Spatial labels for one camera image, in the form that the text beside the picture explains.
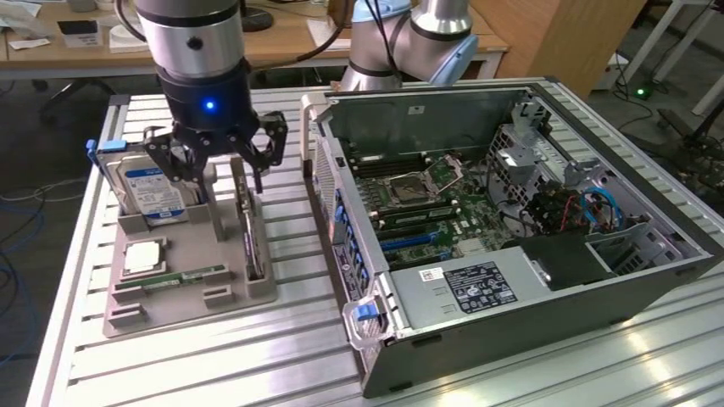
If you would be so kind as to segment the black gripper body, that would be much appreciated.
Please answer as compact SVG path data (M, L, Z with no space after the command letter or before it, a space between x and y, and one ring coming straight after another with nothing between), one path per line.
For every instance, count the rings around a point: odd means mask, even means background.
M227 72L209 77L173 76L161 67L155 73L186 146L209 155L258 156L251 146L259 120L250 102L247 61L239 60Z

